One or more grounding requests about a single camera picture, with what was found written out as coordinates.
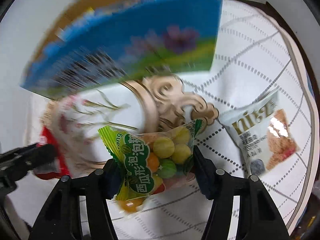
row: green gumball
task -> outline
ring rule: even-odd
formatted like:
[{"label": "green gumball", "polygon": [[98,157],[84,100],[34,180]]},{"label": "green gumball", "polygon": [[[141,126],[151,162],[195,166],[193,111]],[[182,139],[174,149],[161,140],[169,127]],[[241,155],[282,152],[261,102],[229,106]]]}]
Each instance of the green gumball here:
[{"label": "green gumball", "polygon": [[177,167],[173,161],[168,159],[160,160],[160,166],[158,168],[157,174],[163,179],[169,179],[173,177],[177,172]]}]

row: red package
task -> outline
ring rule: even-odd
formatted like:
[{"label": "red package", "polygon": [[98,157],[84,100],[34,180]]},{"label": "red package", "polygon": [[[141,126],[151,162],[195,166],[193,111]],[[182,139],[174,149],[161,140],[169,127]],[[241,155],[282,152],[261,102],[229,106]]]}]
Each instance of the red package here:
[{"label": "red package", "polygon": [[52,144],[56,151],[57,157],[55,158],[54,162],[44,164],[40,167],[37,167],[33,170],[34,174],[44,180],[54,179],[54,178],[61,178],[64,175],[70,175],[69,169],[66,165],[65,159],[63,154],[59,150],[59,145],[57,140],[54,138],[52,133],[47,129],[45,126],[42,129],[39,143],[37,147],[40,147],[45,144]]}]

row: silver bolt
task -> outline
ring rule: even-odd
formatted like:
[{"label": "silver bolt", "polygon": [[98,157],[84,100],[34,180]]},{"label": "silver bolt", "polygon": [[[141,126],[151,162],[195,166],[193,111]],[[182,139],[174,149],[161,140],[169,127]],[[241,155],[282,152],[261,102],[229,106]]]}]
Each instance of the silver bolt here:
[{"label": "silver bolt", "polygon": [[216,170],[216,173],[217,173],[218,175],[223,175],[223,174],[224,174],[224,170],[223,170],[223,169],[217,169],[217,170]]},{"label": "silver bolt", "polygon": [[256,175],[251,175],[250,179],[255,182],[259,180],[259,178]]},{"label": "silver bolt", "polygon": [[68,179],[69,179],[69,176],[68,175],[64,175],[64,176],[62,176],[61,181],[62,182],[66,182],[66,181],[68,181]]},{"label": "silver bolt", "polygon": [[104,172],[103,169],[96,169],[96,170],[94,171],[94,174],[96,174],[96,175],[101,175],[103,172]]}]

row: white snack package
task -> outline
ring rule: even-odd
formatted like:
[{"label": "white snack package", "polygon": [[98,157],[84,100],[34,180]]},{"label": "white snack package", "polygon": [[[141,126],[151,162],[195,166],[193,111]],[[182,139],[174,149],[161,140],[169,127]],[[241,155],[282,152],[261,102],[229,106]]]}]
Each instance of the white snack package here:
[{"label": "white snack package", "polygon": [[260,101],[219,117],[219,122],[241,149],[248,175],[260,176],[297,151],[287,119],[273,90]]}]

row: tablecloth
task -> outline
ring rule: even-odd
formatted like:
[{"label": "tablecloth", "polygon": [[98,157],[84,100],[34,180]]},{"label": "tablecloth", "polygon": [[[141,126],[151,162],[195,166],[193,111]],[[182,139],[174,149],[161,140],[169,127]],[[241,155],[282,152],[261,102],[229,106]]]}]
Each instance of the tablecloth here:
[{"label": "tablecloth", "polygon": [[[264,93],[279,89],[279,106],[287,114],[290,132],[300,150],[260,179],[290,233],[308,201],[319,158],[318,112],[308,89],[301,54],[292,38],[262,11],[238,1],[224,0],[210,72],[177,76],[184,92],[199,95],[220,113],[250,104]],[[47,102],[38,95],[32,97],[26,144],[38,140],[39,117]],[[207,125],[196,138],[196,144],[217,168],[233,176],[247,175],[240,150],[217,121]],[[116,204],[108,202],[119,239],[148,240],[200,239],[211,205],[195,181],[149,197],[136,215],[124,215]],[[235,197],[229,240],[236,236],[238,212],[239,198]],[[83,231],[89,233],[84,197],[81,216]]]}]

